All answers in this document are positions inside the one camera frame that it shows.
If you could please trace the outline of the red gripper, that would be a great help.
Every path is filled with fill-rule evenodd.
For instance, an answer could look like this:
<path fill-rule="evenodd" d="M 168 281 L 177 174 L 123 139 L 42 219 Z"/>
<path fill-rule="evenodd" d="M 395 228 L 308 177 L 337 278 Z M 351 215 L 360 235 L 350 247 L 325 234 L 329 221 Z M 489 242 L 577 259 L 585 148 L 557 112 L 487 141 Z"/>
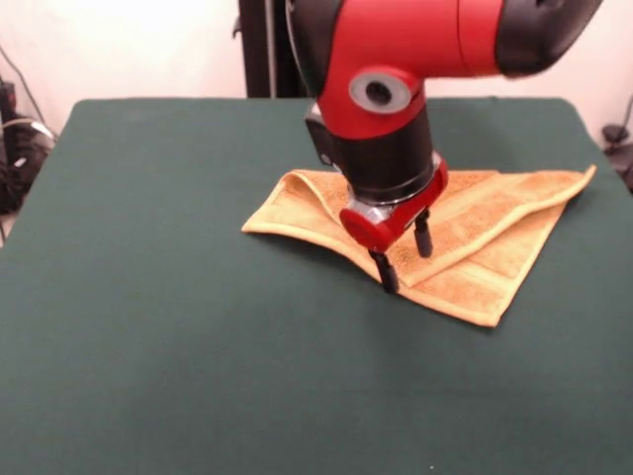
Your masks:
<path fill-rule="evenodd" d="M 432 255 L 429 210 L 448 184 L 446 160 L 433 156 L 432 165 L 429 182 L 410 197 L 395 203 L 369 204 L 350 193 L 347 205 L 339 213 L 340 223 L 347 233 L 368 249 L 388 294 L 397 294 L 400 286 L 396 270 L 383 252 L 387 252 L 411 226 L 414 226 L 419 256 L 428 258 Z"/>

